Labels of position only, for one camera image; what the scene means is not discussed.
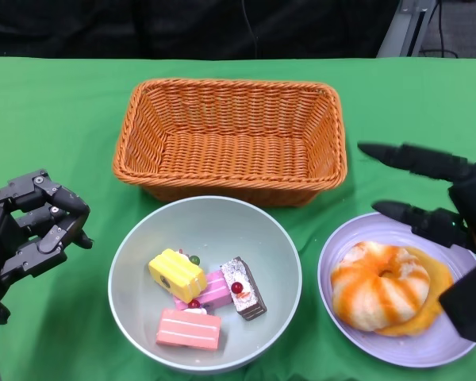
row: cable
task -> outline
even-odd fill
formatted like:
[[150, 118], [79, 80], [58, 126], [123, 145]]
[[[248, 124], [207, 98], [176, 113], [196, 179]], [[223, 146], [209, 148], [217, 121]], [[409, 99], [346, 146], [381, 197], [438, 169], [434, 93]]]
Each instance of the cable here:
[[[425, 57], [427, 56], [425, 53], [432, 53], [432, 52], [441, 52], [441, 49], [421, 49], [420, 50], [420, 53], [423, 54], [423, 56]], [[444, 52], [452, 54], [453, 56], [455, 56], [455, 58], [459, 58], [459, 55], [456, 52], [453, 52], [452, 50], [444, 49]]]
[[429, 24], [430, 24], [430, 21], [432, 21], [432, 18], [434, 17], [434, 13], [436, 12], [438, 6], [439, 6], [439, 1], [436, 3], [436, 6], [434, 6], [432, 13], [430, 13], [430, 18], [428, 19]]
[[248, 22], [247, 11], [245, 10], [245, 0], [241, 0], [241, 10], [244, 13], [245, 22], [247, 23], [248, 32], [252, 37], [252, 41], [254, 42], [254, 60], [257, 60], [257, 37], [252, 30], [251, 23]]
[[439, 0], [439, 35], [441, 37], [441, 58], [444, 58], [443, 0]]

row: bowl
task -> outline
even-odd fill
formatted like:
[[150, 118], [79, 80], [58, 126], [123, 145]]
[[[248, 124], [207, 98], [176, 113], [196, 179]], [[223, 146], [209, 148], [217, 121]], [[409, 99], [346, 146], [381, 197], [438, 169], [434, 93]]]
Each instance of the bowl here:
[[[215, 352], [157, 345], [160, 313], [175, 303], [147, 264], [165, 248], [198, 256], [206, 274], [240, 256], [268, 311], [245, 321], [233, 304], [214, 310], [222, 319]], [[301, 265], [284, 228], [257, 207], [233, 198], [187, 198], [149, 214], [127, 235], [111, 265], [108, 294], [118, 327], [142, 353], [180, 371], [216, 374], [254, 360], [284, 332], [300, 300]]]
[[346, 252], [360, 241], [418, 248], [446, 264], [454, 281], [476, 267], [476, 257], [469, 250], [435, 244], [411, 233], [410, 226], [379, 213], [365, 214], [346, 222], [326, 241], [317, 267], [317, 278], [326, 310], [352, 343], [380, 360], [407, 368], [439, 367], [465, 356], [474, 348], [476, 343], [462, 339], [446, 314], [441, 314], [430, 328], [414, 337], [381, 336], [353, 329], [341, 321], [333, 311], [330, 274]]

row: plate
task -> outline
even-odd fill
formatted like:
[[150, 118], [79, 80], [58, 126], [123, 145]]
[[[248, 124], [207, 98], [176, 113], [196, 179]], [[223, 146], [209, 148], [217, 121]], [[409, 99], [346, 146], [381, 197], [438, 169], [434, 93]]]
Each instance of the plate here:
[[462, 339], [446, 314], [417, 337], [384, 337], [353, 329], [333, 312], [330, 273], [346, 252], [361, 241], [413, 246], [445, 263], [453, 280], [476, 267], [474, 254], [459, 246], [445, 248], [411, 233], [411, 227], [379, 213], [365, 214], [340, 226], [326, 241], [319, 259], [319, 291], [326, 310], [342, 333], [363, 351], [388, 363], [409, 368], [431, 368], [465, 356], [475, 345]]

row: green table surface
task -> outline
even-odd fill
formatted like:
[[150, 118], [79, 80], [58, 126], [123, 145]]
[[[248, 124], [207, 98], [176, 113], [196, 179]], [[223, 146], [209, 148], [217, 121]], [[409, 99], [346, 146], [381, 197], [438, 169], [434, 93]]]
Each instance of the green table surface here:
[[111, 171], [133, 87], [155, 77], [290, 79], [328, 83], [344, 109], [349, 172], [345, 183], [301, 209], [268, 210], [292, 237], [303, 292], [290, 327], [258, 360], [216, 380], [476, 379], [476, 348], [441, 368], [404, 369], [355, 347], [332, 323], [317, 287], [328, 236], [371, 211], [381, 198], [433, 209], [451, 207], [447, 184], [382, 166], [360, 140], [408, 141], [476, 160], [476, 60], [273, 60], [192, 62], [0, 58], [0, 187], [45, 167], [91, 206], [91, 251], [23, 279], [3, 302], [0, 371], [9, 380], [185, 380], [137, 351], [109, 310], [107, 279], [118, 245], [160, 202], [118, 182]]

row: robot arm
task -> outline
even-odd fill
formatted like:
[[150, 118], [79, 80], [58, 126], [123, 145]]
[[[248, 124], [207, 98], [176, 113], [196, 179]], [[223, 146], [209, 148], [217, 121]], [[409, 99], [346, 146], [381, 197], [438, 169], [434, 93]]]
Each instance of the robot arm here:
[[[458, 213], [422, 210], [395, 201], [373, 205], [379, 213], [410, 225], [412, 232], [447, 248], [453, 244], [476, 253], [476, 163], [446, 152], [403, 144], [358, 144], [368, 156], [389, 167], [443, 179], [452, 183], [448, 192]], [[460, 336], [476, 342], [476, 268], [440, 296], [440, 303]]]
[[[26, 215], [14, 219], [16, 210]], [[89, 213], [77, 194], [51, 181], [45, 170], [12, 179], [0, 189], [0, 300], [18, 280], [64, 262], [70, 243], [91, 248], [83, 232]], [[0, 324], [9, 315], [0, 303]]]

